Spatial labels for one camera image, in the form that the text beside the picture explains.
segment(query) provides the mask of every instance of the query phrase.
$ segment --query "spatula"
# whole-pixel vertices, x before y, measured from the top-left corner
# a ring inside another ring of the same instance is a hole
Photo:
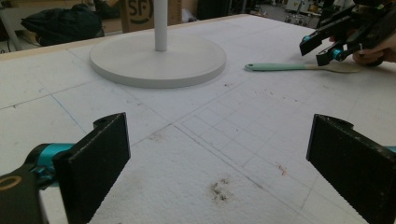
[[[299,63],[249,63],[245,68],[251,71],[327,70],[336,73],[356,73],[360,69],[351,63],[330,63],[325,66]]]

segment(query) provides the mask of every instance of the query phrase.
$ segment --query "white stand base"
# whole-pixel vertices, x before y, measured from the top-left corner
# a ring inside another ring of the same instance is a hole
[[[169,35],[167,51],[156,51],[154,33],[109,38],[91,51],[102,77],[140,88],[178,88],[206,82],[222,73],[226,54],[217,44],[191,35]]]

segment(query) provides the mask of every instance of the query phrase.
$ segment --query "chair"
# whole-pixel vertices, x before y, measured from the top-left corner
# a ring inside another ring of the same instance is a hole
[[[300,14],[301,6],[303,4],[305,4],[305,0],[300,1],[300,4],[295,14],[290,13],[286,16],[285,22],[291,22],[294,19],[294,24],[307,26],[308,22],[306,22],[306,16]]]

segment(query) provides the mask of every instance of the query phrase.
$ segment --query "white pole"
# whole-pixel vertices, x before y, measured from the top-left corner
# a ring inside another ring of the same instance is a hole
[[[155,50],[166,51],[168,0],[154,0]]]

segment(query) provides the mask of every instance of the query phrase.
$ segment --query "stain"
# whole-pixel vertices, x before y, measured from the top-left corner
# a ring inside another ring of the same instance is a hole
[[[276,167],[282,172],[282,175],[288,174],[288,168],[282,166],[281,164],[277,164]]]
[[[227,203],[233,197],[229,191],[229,184],[230,180],[228,178],[222,178],[210,185],[210,194],[214,203]]]
[[[160,132],[157,132],[152,134],[148,139],[154,142],[161,142],[163,140],[163,135]]]

